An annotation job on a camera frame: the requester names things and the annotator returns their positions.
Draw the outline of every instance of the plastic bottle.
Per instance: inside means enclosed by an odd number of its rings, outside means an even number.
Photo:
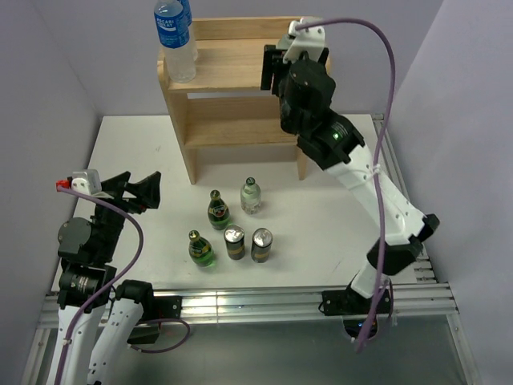
[[[196,76],[196,65],[184,8],[178,0],[160,0],[154,14],[169,77],[177,83],[190,82]]]
[[[249,215],[260,211],[261,190],[254,178],[246,179],[246,183],[240,188],[240,206]]]
[[[189,0],[178,1],[184,8],[185,17],[187,18],[187,25],[189,26],[189,38],[192,44],[192,54],[194,55],[194,60],[196,61],[196,59],[198,59],[198,46],[196,45],[196,36],[194,34],[194,26],[192,25],[191,5],[189,4]]]

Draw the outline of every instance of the can lid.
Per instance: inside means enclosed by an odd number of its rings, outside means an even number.
[[[244,238],[244,230],[237,225],[230,225],[224,231],[224,239],[226,242],[236,243]]]
[[[267,229],[258,229],[253,233],[253,242],[260,247],[269,246],[273,243],[273,234]]]
[[[220,192],[218,190],[212,190],[210,192],[210,198],[211,199],[219,199],[221,196]]]
[[[200,239],[200,233],[198,233],[196,230],[192,230],[189,232],[189,239],[191,241],[197,241]]]

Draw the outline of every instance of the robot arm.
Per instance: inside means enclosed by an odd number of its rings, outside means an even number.
[[[99,182],[95,170],[73,174],[58,182],[65,188],[108,200],[126,213],[143,213],[160,205],[160,173],[155,172],[139,183],[129,183],[130,173]],[[134,197],[125,198],[125,192]],[[143,311],[154,318],[151,284],[125,281],[119,286],[111,317],[95,346],[99,322],[108,302],[108,290],[102,292],[80,315],[68,340],[66,332],[81,306],[99,292],[115,276],[116,268],[109,266],[124,217],[96,205],[91,221],[71,218],[59,230],[59,251],[63,273],[59,279],[59,335],[54,351],[47,385],[54,384],[57,374],[61,384],[106,384],[109,368],[126,346],[128,335],[140,320]],[[67,353],[62,370],[59,362],[66,343]]]
[[[324,29],[296,30],[276,46],[265,46],[261,89],[272,90],[280,100],[281,129],[297,136],[297,146],[322,170],[337,178],[379,223],[374,187],[373,159],[362,134],[329,106],[335,82],[325,69],[328,49]],[[424,215],[380,174],[386,217],[385,275],[395,275],[413,263],[424,242],[438,227],[434,214]],[[346,290],[342,302],[347,314],[368,310],[374,293],[378,242]]]

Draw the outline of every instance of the blue bottle label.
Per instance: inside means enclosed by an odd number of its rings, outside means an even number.
[[[160,43],[164,47],[180,48],[188,43],[189,28],[183,11],[170,18],[154,15]]]
[[[185,18],[187,19],[187,25],[190,26],[192,24],[192,13],[191,13],[191,5],[189,4],[189,0],[178,0],[178,2],[184,8]]]

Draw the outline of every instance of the wooden board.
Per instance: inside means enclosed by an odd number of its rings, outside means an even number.
[[[196,40],[279,39],[293,20],[301,16],[275,18],[194,18]]]
[[[190,99],[185,148],[295,145],[280,128],[276,96]]]
[[[264,45],[275,38],[199,40],[196,77],[189,83],[169,82],[170,92],[260,90]]]

